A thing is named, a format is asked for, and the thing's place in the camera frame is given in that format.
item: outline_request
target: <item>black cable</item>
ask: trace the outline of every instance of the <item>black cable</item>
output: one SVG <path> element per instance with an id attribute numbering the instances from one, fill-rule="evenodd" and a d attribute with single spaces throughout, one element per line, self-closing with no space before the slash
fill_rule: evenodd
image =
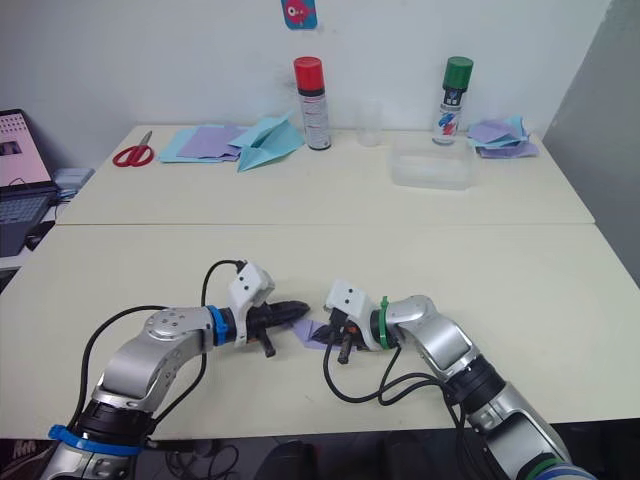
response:
<path id="1" fill-rule="evenodd" d="M 138 456 L 134 455 L 131 457 L 131 472 L 129 475 L 131 476 L 131 480 L 136 480 L 136 468 L 138 467 Z"/>
<path id="2" fill-rule="evenodd" d="M 13 180 L 11 180 L 11 181 L 8 183 L 7 187 L 10 187 L 11 185 L 13 185 L 13 182 L 15 182 L 16 180 L 20 180 L 20 181 L 22 182 L 22 184 L 25 186 L 25 188 L 28 188 L 28 189 L 30 189 L 30 188 L 31 188 L 31 187 L 29 186 L 29 184 L 28 184 L 27 182 L 25 182 L 25 181 L 24 181 L 24 178 L 22 178 L 22 177 L 16 177 L 16 178 L 14 178 Z"/>
<path id="3" fill-rule="evenodd" d="M 93 345 L 96 343 L 96 340 L 98 339 L 100 334 L 104 332 L 107 327 L 109 327 L 109 325 L 116 322 L 120 318 L 129 315 L 130 313 L 140 312 L 143 310 L 164 310 L 165 308 L 167 307 L 163 307 L 160 305 L 141 305 L 139 307 L 128 308 L 111 317 L 109 320 L 100 325 L 95 332 L 93 332 L 93 335 L 91 335 L 91 337 L 89 338 L 87 345 L 84 347 L 84 353 L 82 354 L 82 366 L 80 368 L 80 392 L 78 393 L 78 402 L 76 404 L 76 409 L 73 412 L 71 420 L 67 424 L 67 429 L 71 430 L 75 426 L 78 418 L 80 417 L 80 414 L 82 413 L 82 409 L 84 408 L 84 403 L 87 397 L 89 358 L 91 357 L 91 350 L 93 349 Z"/>
<path id="4" fill-rule="evenodd" d="M 426 373 L 421 373 L 421 372 L 408 373 L 406 375 L 402 375 L 401 377 L 396 378 L 395 380 L 385 384 L 384 382 L 386 382 L 386 379 L 389 376 L 389 373 L 391 372 L 391 369 L 395 365 L 396 360 L 398 359 L 398 356 L 400 355 L 400 352 L 402 351 L 400 346 L 398 346 L 396 348 L 396 352 L 394 353 L 393 357 L 391 358 L 391 361 L 389 362 L 389 365 L 387 365 L 387 369 L 385 370 L 385 373 L 384 373 L 384 375 L 382 377 L 382 382 L 381 382 L 380 387 L 378 388 L 378 390 L 376 390 L 375 392 L 370 393 L 368 395 L 361 396 L 361 397 L 350 397 L 350 396 L 342 393 L 338 389 L 338 387 L 335 385 L 335 383 L 333 382 L 333 379 L 331 378 L 331 372 L 329 371 L 329 357 L 331 355 L 331 349 L 333 347 L 333 342 L 334 341 L 335 341 L 335 332 L 331 332 L 331 334 L 329 334 L 329 340 L 327 341 L 327 347 L 325 348 L 325 351 L 324 351 L 324 358 L 323 358 L 323 361 L 322 361 L 322 370 L 323 370 L 323 373 L 324 373 L 325 381 L 327 382 L 327 385 L 329 386 L 329 389 L 331 389 L 333 394 L 336 397 L 338 397 L 340 400 L 343 400 L 343 401 L 348 402 L 348 403 L 364 403 L 364 402 L 368 402 L 369 400 L 373 400 L 374 398 L 378 398 L 378 401 L 380 402 L 381 405 L 387 406 L 387 405 L 393 405 L 394 403 L 398 402 L 399 400 L 401 400 L 402 398 L 407 396 L 409 393 L 411 393 L 414 390 L 416 390 L 416 389 L 418 389 L 420 387 L 423 387 L 423 386 L 435 385 L 435 386 L 440 387 L 441 389 L 448 389 L 449 388 L 449 387 L 446 386 L 446 384 L 444 384 L 443 382 L 438 380 L 433 375 L 428 375 Z M 398 385 L 398 384 L 400 384 L 400 383 L 402 383 L 402 382 L 404 382 L 406 380 L 410 380 L 410 379 L 413 379 L 413 378 L 422 378 L 422 379 L 426 379 L 426 380 L 424 382 L 417 382 L 417 383 L 415 383 L 413 385 L 408 386 L 403 391 L 401 391 L 400 393 L 398 393 L 394 397 L 392 397 L 390 400 L 384 400 L 382 398 L 382 394 L 384 392 L 390 390 L 391 388 L 395 387 L 396 385 Z"/>
<path id="5" fill-rule="evenodd" d="M 458 418 L 458 415 L 456 415 L 455 410 L 453 409 L 453 405 L 451 401 L 451 393 L 452 393 L 451 388 L 446 383 L 442 382 L 440 379 L 438 379 L 433 375 L 429 375 L 422 372 L 408 373 L 396 378 L 395 380 L 392 380 L 389 383 L 386 383 L 386 380 L 389 374 L 391 373 L 391 370 L 395 365 L 398 359 L 398 356 L 400 355 L 400 352 L 402 350 L 400 345 L 398 345 L 391 361 L 389 362 L 384 372 L 384 375 L 382 377 L 378 390 L 376 392 L 373 392 L 371 394 L 364 395 L 361 397 L 350 397 L 342 393 L 337 388 L 333 380 L 331 379 L 331 374 L 329 371 L 329 356 L 331 354 L 331 349 L 332 349 L 334 340 L 335 340 L 335 332 L 332 332 L 329 335 L 329 340 L 327 343 L 327 348 L 325 349 L 323 363 L 322 363 L 325 380 L 327 382 L 327 385 L 329 386 L 329 389 L 334 393 L 334 395 L 336 395 L 341 400 L 344 400 L 345 402 L 349 402 L 349 403 L 364 403 L 369 400 L 373 400 L 374 398 L 377 398 L 378 403 L 380 403 L 380 405 L 388 406 L 388 405 L 393 405 L 394 403 L 400 401 L 402 398 L 406 397 L 411 392 L 419 388 L 427 387 L 427 386 L 438 387 L 442 391 L 442 396 L 443 396 L 445 406 L 447 408 L 449 415 L 451 416 L 451 419 L 453 421 L 453 424 L 456 430 L 456 460 L 458 462 L 460 472 L 462 473 L 465 480 L 475 480 L 475 475 L 477 475 L 481 480 L 487 480 L 488 478 L 487 475 L 482 469 L 480 469 L 479 465 L 477 464 L 476 459 L 472 455 L 471 449 L 469 448 L 469 445 L 467 444 L 467 441 L 466 441 L 466 437 L 464 435 L 464 432 L 465 432 L 464 425 L 466 421 L 466 413 L 464 411 L 464 408 L 462 407 L 462 405 L 460 405 L 460 417 Z M 383 393 L 390 390 L 391 388 L 407 380 L 414 379 L 414 378 L 416 379 L 420 378 L 423 380 L 413 383 L 412 385 L 409 385 L 404 390 L 400 391 L 399 393 L 397 393 L 395 396 L 393 396 L 388 400 L 385 400 L 382 397 Z M 473 468 L 474 472 L 476 472 L 475 475 L 472 475 L 470 473 L 469 464 L 471 465 L 471 468 Z"/>
<path id="6" fill-rule="evenodd" d="M 184 400 L 187 397 L 187 395 L 189 395 L 191 392 L 195 390 L 195 388 L 200 383 L 200 380 L 202 380 L 202 377 L 204 377 L 204 374 L 206 373 L 206 371 L 207 371 L 207 354 L 203 353 L 202 355 L 200 355 L 200 371 L 198 372 L 198 376 L 193 380 L 191 385 L 189 385 L 185 389 L 185 391 L 178 396 L 178 398 L 176 398 L 173 402 L 171 402 L 171 404 L 167 408 L 165 408 L 160 415 L 158 415 L 156 418 L 153 419 L 153 429 L 155 429 L 158 426 L 158 424 L 162 420 L 164 420 L 164 418 L 167 415 L 169 415 L 171 411 L 174 408 L 176 408 L 182 400 Z"/>
<path id="7" fill-rule="evenodd" d="M 236 271 L 239 273 L 240 270 L 242 270 L 242 268 L 246 265 L 246 262 L 243 262 L 242 260 L 220 260 L 219 262 L 216 262 L 213 265 L 211 265 L 209 270 L 207 270 L 207 274 L 204 276 L 204 281 L 202 282 L 202 291 L 200 293 L 201 307 L 204 307 L 206 305 L 207 287 L 209 285 L 209 279 L 211 278 L 213 271 L 221 265 L 234 265 L 236 267 Z M 187 395 L 189 395 L 191 392 L 195 390 L 195 388 L 198 386 L 198 384 L 200 383 L 200 381 L 202 380 L 206 372 L 207 372 L 207 354 L 203 353 L 202 355 L 200 355 L 200 371 L 198 372 L 198 376 L 194 379 L 191 385 L 189 385 L 189 387 L 180 394 L 178 398 L 176 398 L 173 402 L 171 402 L 171 404 L 167 408 L 165 408 L 162 411 L 162 413 L 154 419 L 153 428 L 151 429 L 151 431 L 153 431 L 158 426 L 158 424 L 162 420 L 164 420 L 164 418 L 167 415 L 169 415 L 171 411 L 174 408 L 176 408 L 180 402 L 182 402 L 182 400 L 184 400 L 187 397 Z"/>
<path id="8" fill-rule="evenodd" d="M 221 472 L 217 473 L 214 477 L 212 477 L 211 476 L 211 471 L 213 470 L 213 463 L 215 462 L 216 458 L 218 458 L 218 455 L 220 455 L 224 451 L 225 448 L 229 448 L 229 449 L 233 450 L 233 453 L 234 453 L 233 461 L 229 464 L 229 466 L 227 468 L 223 469 Z M 207 470 L 207 479 L 214 480 L 214 479 L 218 479 L 218 478 L 224 477 L 225 480 L 226 480 L 226 478 L 230 474 L 235 473 L 235 472 L 233 472 L 233 467 L 236 466 L 236 464 L 238 463 L 238 459 L 239 458 L 240 458 L 240 451 L 238 450 L 238 447 L 236 447 L 235 445 L 225 445 L 220 450 L 218 450 L 218 452 L 211 459 L 211 462 L 209 463 L 209 469 Z"/>
<path id="9" fill-rule="evenodd" d="M 246 265 L 246 262 L 242 260 L 220 260 L 219 262 L 211 265 L 209 270 L 207 270 L 207 274 L 204 276 L 204 282 L 202 282 L 202 293 L 200 295 L 200 306 L 204 307 L 207 304 L 207 286 L 209 284 L 209 278 L 213 271 L 218 268 L 220 265 L 234 265 L 236 267 L 236 272 L 240 273 L 240 270 Z"/>
<path id="10" fill-rule="evenodd" d="M 213 473 L 213 466 L 215 465 L 216 460 L 225 450 L 233 451 L 233 460 L 226 468 L 222 469 L 220 472 Z M 197 455 L 192 454 L 189 460 L 185 462 L 179 452 L 166 452 L 165 464 L 167 466 L 167 470 L 169 470 L 169 473 L 180 480 L 227 480 L 229 475 L 237 473 L 233 471 L 233 469 L 237 465 L 238 459 L 240 458 L 240 451 L 235 445 L 225 445 L 220 450 L 218 450 L 209 462 L 206 477 L 199 477 L 193 472 L 192 465 L 196 462 L 197 458 Z"/>

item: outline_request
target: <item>green cable tie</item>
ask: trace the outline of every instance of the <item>green cable tie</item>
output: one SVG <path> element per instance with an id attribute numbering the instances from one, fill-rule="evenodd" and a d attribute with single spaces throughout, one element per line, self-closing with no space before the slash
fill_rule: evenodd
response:
<path id="1" fill-rule="evenodd" d="M 382 297 L 380 302 L 380 311 L 378 312 L 378 329 L 380 330 L 380 345 L 384 350 L 389 350 L 389 342 L 387 342 L 387 305 L 389 301 L 387 297 Z"/>

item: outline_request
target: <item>table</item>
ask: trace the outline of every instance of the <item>table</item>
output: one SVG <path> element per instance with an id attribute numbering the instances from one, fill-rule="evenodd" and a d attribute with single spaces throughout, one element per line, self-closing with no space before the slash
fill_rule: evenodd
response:
<path id="1" fill-rule="evenodd" d="M 133 305 L 197 305 L 206 269 L 221 258 L 255 261 L 276 282 L 271 301 L 304 300 L 318 321 L 327 319 L 321 306 L 338 277 L 376 300 L 427 294 L 548 421 L 640 416 L 640 294 L 593 225 L 401 233 L 375 226 L 64 226 L 50 233 L 0 301 L 2 436 L 39 438 L 51 424 L 65 423 L 82 348 L 97 325 Z M 214 275 L 210 301 L 226 304 L 232 277 Z M 90 385 L 144 318 L 122 320 L 98 341 Z M 257 345 L 214 349 L 205 379 L 154 437 L 451 426 L 436 391 L 386 408 L 344 403 L 324 383 L 322 352 L 303 348 L 291 331 L 271 338 L 271 359 Z M 352 394 L 372 391 L 390 356 L 356 353 L 345 367 L 334 361 L 336 381 Z M 184 367 L 172 395 L 197 364 Z M 395 375 L 418 369 L 425 365 L 407 348 Z"/>
<path id="2" fill-rule="evenodd" d="M 179 126 L 139 126 L 114 154 L 153 130 L 161 151 Z M 428 132 L 388 132 L 386 144 Z M 536 158 L 478 163 L 467 191 L 401 187 L 387 171 L 388 146 L 365 148 L 338 131 L 323 152 L 302 147 L 278 163 L 243 173 L 235 164 L 118 168 L 110 156 L 62 224 L 211 225 L 531 225 L 593 223 L 539 139 Z"/>

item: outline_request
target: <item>spray can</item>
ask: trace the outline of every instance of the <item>spray can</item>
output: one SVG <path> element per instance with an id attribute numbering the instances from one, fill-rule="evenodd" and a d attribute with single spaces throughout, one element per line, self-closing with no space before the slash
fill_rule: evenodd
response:
<path id="1" fill-rule="evenodd" d="M 442 82 L 444 98 L 433 127 L 433 141 L 438 145 L 453 143 L 462 113 L 462 94 L 467 91 L 472 69 L 473 61 L 467 57 L 450 57 L 447 60 Z"/>
<path id="2" fill-rule="evenodd" d="M 326 150 L 331 146 L 331 135 L 322 62 L 316 57 L 299 57 L 294 60 L 293 69 L 296 72 L 307 145 L 313 150 Z"/>

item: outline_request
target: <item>plastic cup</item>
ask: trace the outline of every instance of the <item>plastic cup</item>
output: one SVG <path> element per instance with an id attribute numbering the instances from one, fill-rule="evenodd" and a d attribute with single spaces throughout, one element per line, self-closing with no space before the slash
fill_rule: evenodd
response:
<path id="1" fill-rule="evenodd" d="M 361 100 L 356 104 L 356 137 L 363 147 L 380 144 L 382 104 L 378 100 Z"/>

